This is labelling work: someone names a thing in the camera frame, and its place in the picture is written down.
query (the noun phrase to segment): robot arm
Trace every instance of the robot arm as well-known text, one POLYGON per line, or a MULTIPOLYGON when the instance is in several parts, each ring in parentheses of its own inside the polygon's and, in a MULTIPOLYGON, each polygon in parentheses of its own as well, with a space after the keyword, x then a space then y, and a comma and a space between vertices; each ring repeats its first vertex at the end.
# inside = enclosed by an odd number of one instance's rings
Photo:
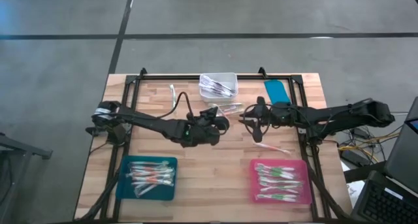
POLYGON ((227 118, 216 116, 216 112, 217 108, 210 108, 200 112, 200 116, 188 113, 187 120, 164 120, 137 112, 116 101, 103 101, 91 117, 95 126, 88 127, 86 131, 91 135, 97 134, 97 131, 107 131, 109 143, 120 145, 125 142, 127 135, 123 124, 128 123, 161 133, 184 148, 198 144, 216 145, 221 135, 219 130, 229 128, 227 118))
POLYGON ((264 98, 258 97, 254 108, 240 116, 243 117, 240 122, 253 129, 252 135, 256 142, 263 139, 261 127, 271 125, 275 128, 288 126, 310 130, 308 142, 312 144, 320 144, 327 135, 345 129, 362 125, 386 127, 394 121, 387 104, 373 99, 324 109, 290 103, 275 103, 268 109, 264 98))

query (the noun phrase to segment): concrete floor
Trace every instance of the concrete floor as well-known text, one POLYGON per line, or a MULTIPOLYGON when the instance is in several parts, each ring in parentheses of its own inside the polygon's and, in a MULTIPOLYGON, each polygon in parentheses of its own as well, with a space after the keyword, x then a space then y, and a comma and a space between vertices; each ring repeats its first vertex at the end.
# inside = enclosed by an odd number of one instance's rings
MULTIPOLYGON (((116 34, 126 1, 0 0, 0 35, 116 34)), ((417 13, 414 0, 134 0, 127 33, 418 32, 417 13)), ((54 151, 31 162, 15 223, 72 219, 91 142, 84 128, 115 42, 0 40, 0 131, 54 151)), ((417 38, 125 40, 116 73, 319 72, 329 106, 372 97, 403 112, 418 95, 416 50, 417 38)))

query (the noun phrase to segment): plastic bin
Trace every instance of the plastic bin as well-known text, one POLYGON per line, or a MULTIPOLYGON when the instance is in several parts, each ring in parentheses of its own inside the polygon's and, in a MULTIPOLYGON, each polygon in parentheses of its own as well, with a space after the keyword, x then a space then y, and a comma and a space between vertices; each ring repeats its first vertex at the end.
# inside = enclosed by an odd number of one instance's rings
POLYGON ((208 91, 200 89, 201 97, 204 102, 206 103, 220 103, 220 102, 231 102, 235 99, 235 97, 238 95, 238 80, 236 78, 236 74, 232 72, 227 73, 203 73, 201 74, 199 82, 202 80, 202 76, 207 76, 215 81, 218 81, 219 83, 227 86, 228 88, 231 88, 235 90, 235 94, 232 97, 220 97, 219 95, 215 95, 213 93, 210 93, 208 91))
POLYGON ((121 162, 121 170, 119 174, 118 186, 116 188, 116 198, 121 199, 146 199, 146 200, 172 200, 174 198, 174 191, 176 189, 176 177, 177 177, 177 159, 175 157, 154 157, 154 156, 134 156, 127 155, 123 157, 121 162), (143 194, 140 198, 135 196, 133 191, 132 178, 127 178, 126 174, 129 173, 129 162, 133 161, 146 161, 146 162, 163 162, 168 161, 169 166, 174 168, 173 186, 158 185, 151 191, 143 194))
POLYGON ((249 164, 249 175, 251 179, 251 200, 256 203, 282 203, 282 204, 311 204, 312 196, 310 190, 310 182, 308 177, 308 167, 303 160, 280 160, 280 159, 253 159, 249 164), (262 163, 270 167, 292 167, 295 168, 294 173, 297 174, 297 180, 302 182, 302 187, 298 190, 298 198, 296 202, 286 202, 274 199, 256 199, 256 195, 260 193, 262 186, 258 181, 258 172, 254 169, 257 163, 262 163))

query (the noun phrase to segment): wire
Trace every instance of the wire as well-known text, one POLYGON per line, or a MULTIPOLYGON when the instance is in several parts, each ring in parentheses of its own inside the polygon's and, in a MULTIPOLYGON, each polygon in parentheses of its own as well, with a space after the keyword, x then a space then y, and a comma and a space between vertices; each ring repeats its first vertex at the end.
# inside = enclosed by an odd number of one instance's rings
MULTIPOLYGON (((335 116, 337 116, 338 114, 341 114, 341 113, 343 113, 343 112, 347 112, 347 111, 350 111, 350 110, 354 110, 354 109, 358 109, 358 108, 360 108, 360 107, 363 107, 364 105, 366 105, 367 103, 364 103, 364 104, 361 104, 361 105, 359 105, 359 106, 356 106, 356 107, 353 107, 353 108, 348 108, 348 109, 345 109, 345 110, 342 110, 342 111, 340 111, 340 112, 337 112, 337 113, 335 113, 335 114, 331 114, 330 116, 329 116, 329 118, 328 118, 328 120, 327 120, 327 122, 324 124, 324 127, 322 128, 322 130, 321 130, 321 132, 320 133, 323 133, 323 131, 327 128, 327 126, 328 126, 328 124, 330 123, 330 121, 331 121, 331 119, 333 118, 333 117, 335 117, 335 116)), ((378 120, 376 117, 374 117, 374 116, 372 116, 372 115, 369 115, 369 116, 371 116, 371 117, 373 117, 375 120, 377 120, 377 121, 380 121, 380 120, 378 120)))
POLYGON ((319 154, 319 146, 318 145, 313 145, 313 146, 310 146, 311 147, 311 152, 313 151, 313 150, 315 150, 316 151, 316 154, 319 154))
POLYGON ((363 148, 355 148, 355 150, 360 150, 363 153, 366 153, 367 155, 369 155, 371 158, 373 158, 374 161, 376 161, 377 163, 379 162, 378 159, 376 159, 376 157, 373 156, 373 154, 371 154, 370 152, 364 150, 363 148))
MULTIPOLYGON (((262 135, 265 135, 266 133, 267 133, 267 131, 268 131, 268 129, 269 129, 269 127, 270 127, 270 119, 271 119, 271 113, 272 113, 272 108, 276 108, 276 109, 293 109, 293 110, 296 110, 299 114, 300 114, 300 116, 302 116, 303 118, 304 118, 304 120, 306 120, 306 123, 309 125, 309 126, 311 126, 311 124, 310 124, 310 122, 309 122, 309 120, 306 118, 306 116, 297 108, 297 107, 294 107, 294 106, 286 106, 286 107, 278 107, 278 106, 274 106, 274 105, 271 105, 271 104, 258 104, 258 103, 256 103, 256 104, 251 104, 251 105, 249 105, 249 106, 247 106, 247 108, 244 110, 244 113, 242 114, 242 120, 243 121, 245 121, 246 120, 246 113, 247 113, 247 111, 248 111, 248 109, 250 108, 250 107, 254 107, 254 106, 269 106, 270 107, 270 109, 268 109, 268 122, 267 122, 267 128, 264 130, 264 132, 262 132, 262 135)), ((246 130, 247 130, 247 132, 249 132, 251 135, 253 134, 253 132, 251 132, 250 131, 250 129, 249 129, 249 127, 248 127, 248 125, 246 125, 246 124, 244 124, 244 126, 245 126, 245 128, 246 128, 246 130)), ((280 126, 272 126, 272 128, 274 128, 274 129, 278 129, 280 126)))
POLYGON ((381 154, 383 156, 383 161, 386 161, 386 155, 385 155, 385 152, 383 151, 383 146, 381 145, 380 141, 378 141, 378 142, 379 142, 379 147, 380 147, 381 154))
POLYGON ((8 155, 6 155, 6 159, 8 161, 8 166, 7 167, 8 167, 8 178, 10 180, 10 185, 7 188, 7 191, 6 191, 5 195, 0 200, 0 207, 3 204, 3 202, 6 200, 8 192, 10 191, 10 189, 12 189, 12 186, 13 186, 12 162, 10 161, 10 157, 8 155))
POLYGON ((178 98, 177 98, 177 101, 176 101, 176 104, 174 105, 174 107, 169 112, 167 112, 166 114, 163 114, 162 116, 153 116, 152 118, 148 118, 148 117, 135 116, 135 115, 131 115, 131 114, 119 114, 119 113, 98 113, 98 114, 94 114, 93 116, 130 116, 132 118, 138 118, 138 119, 144 119, 144 120, 158 120, 158 119, 164 118, 165 116, 171 115, 177 109, 178 103, 180 102, 180 99, 182 98, 182 95, 184 95, 184 97, 185 97, 185 101, 187 103, 187 107, 189 109, 189 113, 191 115, 191 118, 192 118, 193 121, 195 121, 193 111, 192 111, 191 105, 190 105, 189 96, 187 96, 186 92, 181 92, 178 95, 178 98))
POLYGON ((368 164, 371 165, 372 164, 372 158, 374 158, 376 160, 376 158, 373 156, 374 155, 374 147, 372 147, 372 154, 370 156, 370 160, 368 161, 368 164))
POLYGON ((402 124, 401 126, 397 127, 394 131, 388 133, 387 135, 391 135, 392 133, 396 132, 397 130, 399 130, 402 126, 404 126, 404 124, 402 124))
MULTIPOLYGON (((375 137, 375 138, 371 138, 370 140, 366 140, 366 141, 364 141, 363 143, 361 143, 361 144, 359 144, 359 145, 356 145, 356 147, 360 147, 360 146, 362 146, 362 145, 364 145, 364 144, 367 144, 367 143, 369 143, 369 142, 373 142, 373 141, 376 141, 376 140, 379 140, 379 139, 386 139, 386 138, 390 138, 390 137, 392 137, 392 136, 398 136, 399 135, 399 133, 395 133, 395 134, 393 134, 393 135, 385 135, 385 136, 379 136, 379 137, 375 137)), ((343 147, 341 147, 340 148, 340 150, 343 150, 343 149, 345 149, 347 146, 343 146, 343 147)))
POLYGON ((98 146, 98 147, 96 147, 96 148, 92 149, 92 150, 90 151, 89 155, 91 155, 93 152, 97 151, 98 149, 102 148, 103 146, 106 146, 107 144, 108 144, 108 142, 105 142, 103 145, 98 146))
POLYGON ((383 141, 381 141, 380 143, 387 142, 388 140, 392 140, 392 139, 394 139, 394 138, 397 138, 397 136, 394 136, 394 137, 392 137, 392 138, 389 138, 389 139, 383 140, 383 141))

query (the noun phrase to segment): computer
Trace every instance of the computer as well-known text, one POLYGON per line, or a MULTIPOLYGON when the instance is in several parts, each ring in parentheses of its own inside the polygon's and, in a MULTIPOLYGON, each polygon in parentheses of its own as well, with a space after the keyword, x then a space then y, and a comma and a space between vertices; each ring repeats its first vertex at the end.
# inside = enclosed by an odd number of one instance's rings
POLYGON ((383 172, 372 171, 351 213, 377 223, 418 223, 418 97, 383 172))

